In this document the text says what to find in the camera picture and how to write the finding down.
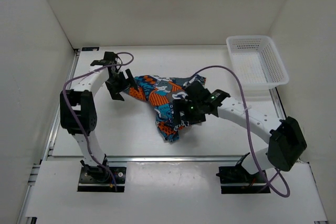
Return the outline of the colourful patterned shorts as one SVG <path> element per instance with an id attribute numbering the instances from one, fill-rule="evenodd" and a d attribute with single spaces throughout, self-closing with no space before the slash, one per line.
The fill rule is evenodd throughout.
<path id="1" fill-rule="evenodd" d="M 187 84 L 198 81 L 205 84 L 206 78 L 195 75 L 188 78 L 159 77 L 143 75 L 134 77 L 137 88 L 130 87 L 124 93 L 141 101 L 149 103 L 156 112 L 155 125 L 158 132 L 166 141 L 175 142 L 179 137 L 179 130 L 192 125 L 191 122 L 182 120 L 181 123 L 173 122 L 173 101 L 184 99 L 187 94 L 184 88 Z"/>

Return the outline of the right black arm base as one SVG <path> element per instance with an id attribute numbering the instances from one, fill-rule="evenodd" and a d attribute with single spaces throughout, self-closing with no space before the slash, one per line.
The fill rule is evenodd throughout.
<path id="1" fill-rule="evenodd" d="M 243 160 L 249 155 L 247 153 L 242 156 L 234 166 L 218 168 L 216 176 L 220 180 L 222 195 L 270 193 L 270 188 L 260 172 L 251 175 L 242 167 Z"/>

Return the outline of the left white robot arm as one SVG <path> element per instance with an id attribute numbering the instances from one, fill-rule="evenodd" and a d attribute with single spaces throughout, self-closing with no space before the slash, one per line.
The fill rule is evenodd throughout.
<path id="1" fill-rule="evenodd" d="M 105 182 L 110 176 L 107 156 L 99 145 L 95 129 L 98 122 L 95 95 L 106 86 L 112 100 L 123 101 L 121 95 L 126 89 L 138 86 L 130 69 L 121 67 L 134 60 L 129 52 L 106 51 L 100 60 L 94 60 L 89 71 L 67 81 L 60 93 L 60 124 L 75 139 L 83 154 L 83 167 L 92 171 L 98 182 Z"/>

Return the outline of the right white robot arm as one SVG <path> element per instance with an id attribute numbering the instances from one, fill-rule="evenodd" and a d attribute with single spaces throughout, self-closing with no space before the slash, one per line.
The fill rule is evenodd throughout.
<path id="1" fill-rule="evenodd" d="M 280 119 L 247 109 L 229 93 L 220 89 L 209 92 L 199 81 L 190 83 L 184 91 L 184 98 L 173 101 L 175 124 L 201 123 L 211 114 L 244 127 L 268 145 L 255 153 L 249 152 L 231 167 L 230 172 L 242 182 L 249 181 L 260 170 L 290 171 L 307 148 L 298 121 L 290 116 Z"/>

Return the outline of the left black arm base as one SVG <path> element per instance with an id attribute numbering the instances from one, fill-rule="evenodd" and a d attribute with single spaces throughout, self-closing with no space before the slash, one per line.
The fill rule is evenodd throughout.
<path id="1" fill-rule="evenodd" d="M 99 192 L 99 193 L 123 193 L 127 168 L 123 166 L 109 167 L 115 180 L 100 166 L 88 166 L 81 162 L 81 170 L 78 179 L 78 192 Z"/>

